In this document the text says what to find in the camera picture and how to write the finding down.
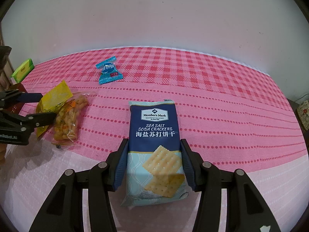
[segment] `silver bolt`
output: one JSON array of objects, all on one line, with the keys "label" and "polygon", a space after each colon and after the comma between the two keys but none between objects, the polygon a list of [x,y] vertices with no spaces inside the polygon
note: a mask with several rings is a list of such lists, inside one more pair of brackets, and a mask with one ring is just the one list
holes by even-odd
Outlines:
[{"label": "silver bolt", "polygon": [[100,163],[98,164],[98,167],[99,167],[99,168],[107,167],[107,163],[106,163],[105,161],[100,162]]},{"label": "silver bolt", "polygon": [[203,162],[202,165],[203,165],[203,167],[206,167],[206,168],[210,168],[211,167],[211,163],[208,162],[208,161]]},{"label": "silver bolt", "polygon": [[237,169],[237,170],[236,170],[236,173],[237,173],[238,175],[240,175],[240,176],[243,176],[243,175],[245,174],[245,172],[244,172],[243,170],[241,170],[241,169]]},{"label": "silver bolt", "polygon": [[73,173],[73,170],[72,170],[72,169],[67,169],[67,170],[64,172],[64,174],[65,174],[66,176],[70,176],[72,173]]}]

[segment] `blue candy wrapper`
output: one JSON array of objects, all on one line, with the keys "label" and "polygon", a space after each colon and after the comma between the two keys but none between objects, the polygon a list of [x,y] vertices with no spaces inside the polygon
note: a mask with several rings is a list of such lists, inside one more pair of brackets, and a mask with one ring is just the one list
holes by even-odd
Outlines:
[{"label": "blue candy wrapper", "polygon": [[100,85],[123,78],[123,75],[116,68],[116,62],[117,58],[113,56],[96,65],[97,69],[102,70],[98,80]]},{"label": "blue candy wrapper", "polygon": [[174,101],[129,101],[127,191],[123,206],[153,205],[188,196]]}]

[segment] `green tissue pack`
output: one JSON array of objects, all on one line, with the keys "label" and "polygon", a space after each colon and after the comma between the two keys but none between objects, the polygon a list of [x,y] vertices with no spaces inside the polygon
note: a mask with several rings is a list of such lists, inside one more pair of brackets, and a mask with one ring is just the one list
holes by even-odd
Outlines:
[{"label": "green tissue pack", "polygon": [[32,59],[29,58],[24,61],[17,69],[13,72],[11,80],[13,84],[20,83],[24,78],[34,69]]}]

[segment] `tablecloth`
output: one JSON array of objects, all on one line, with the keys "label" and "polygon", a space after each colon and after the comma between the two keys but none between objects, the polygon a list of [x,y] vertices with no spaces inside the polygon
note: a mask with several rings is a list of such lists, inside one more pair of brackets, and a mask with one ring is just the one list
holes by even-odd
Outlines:
[{"label": "tablecloth", "polygon": [[[124,79],[99,85],[100,71],[95,64],[113,55]],[[174,100],[180,137],[220,169],[242,168],[249,173],[282,231],[289,231],[308,205],[305,142],[288,101],[269,75],[198,52],[123,47],[41,63],[23,85],[28,92],[44,94],[63,79],[73,92],[92,92],[75,146],[59,151],[47,141],[50,133],[40,142],[33,137],[27,147],[12,146],[2,168],[0,203],[6,211],[11,209],[9,217],[21,231],[29,229],[65,169],[91,168],[128,137],[129,100]],[[21,114],[33,113],[35,107],[26,104]],[[133,208],[120,207],[124,194],[125,181],[119,191],[110,194],[119,231],[192,230],[199,194],[191,191],[182,201]],[[86,193],[84,199],[85,229],[90,231]],[[224,191],[222,199],[220,231],[225,227]]]}]

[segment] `wall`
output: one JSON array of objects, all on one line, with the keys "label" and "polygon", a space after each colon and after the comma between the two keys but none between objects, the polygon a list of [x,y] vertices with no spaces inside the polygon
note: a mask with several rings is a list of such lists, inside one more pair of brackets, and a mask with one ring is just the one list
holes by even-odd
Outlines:
[{"label": "wall", "polygon": [[165,46],[255,66],[294,100],[309,92],[309,24],[293,0],[16,0],[2,28],[14,67],[29,57]]}]

